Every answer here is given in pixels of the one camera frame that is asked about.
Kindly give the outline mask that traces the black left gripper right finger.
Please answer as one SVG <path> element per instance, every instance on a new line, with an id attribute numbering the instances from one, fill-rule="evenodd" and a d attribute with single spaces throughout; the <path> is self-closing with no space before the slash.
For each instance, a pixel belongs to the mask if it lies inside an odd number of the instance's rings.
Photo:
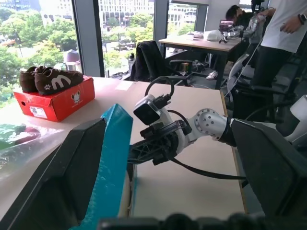
<path id="1" fill-rule="evenodd" d="M 267 216 L 307 215 L 307 160 L 275 129 L 231 124 L 246 178 Z"/>

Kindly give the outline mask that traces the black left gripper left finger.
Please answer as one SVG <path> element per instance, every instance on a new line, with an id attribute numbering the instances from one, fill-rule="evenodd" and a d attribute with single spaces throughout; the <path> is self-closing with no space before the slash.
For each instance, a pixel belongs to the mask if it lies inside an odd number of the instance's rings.
<path id="1" fill-rule="evenodd" d="M 68 230 L 86 216 L 96 182 L 106 122 L 72 129 L 38 166 L 0 222 L 2 230 Z"/>

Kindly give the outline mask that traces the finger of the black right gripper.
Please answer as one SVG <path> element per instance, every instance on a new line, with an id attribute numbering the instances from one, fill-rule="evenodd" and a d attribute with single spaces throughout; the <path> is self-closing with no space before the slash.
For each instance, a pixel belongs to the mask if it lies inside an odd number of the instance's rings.
<path id="1" fill-rule="evenodd" d="M 142 164 L 152 161 L 153 164 L 161 164 L 168 161 L 168 139 L 154 138 L 139 141 L 130 145 L 128 160 L 129 164 Z"/>

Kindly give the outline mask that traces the bystander bare hand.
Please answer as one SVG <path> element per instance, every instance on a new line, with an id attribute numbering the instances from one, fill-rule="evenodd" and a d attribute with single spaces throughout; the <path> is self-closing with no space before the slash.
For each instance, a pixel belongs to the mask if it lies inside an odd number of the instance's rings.
<path id="1" fill-rule="evenodd" d="M 280 31 L 287 33 L 287 34 L 293 34 L 294 32 L 298 31 L 302 26 L 302 23 L 298 16 L 290 18 L 286 23 L 284 23 L 280 27 Z"/>

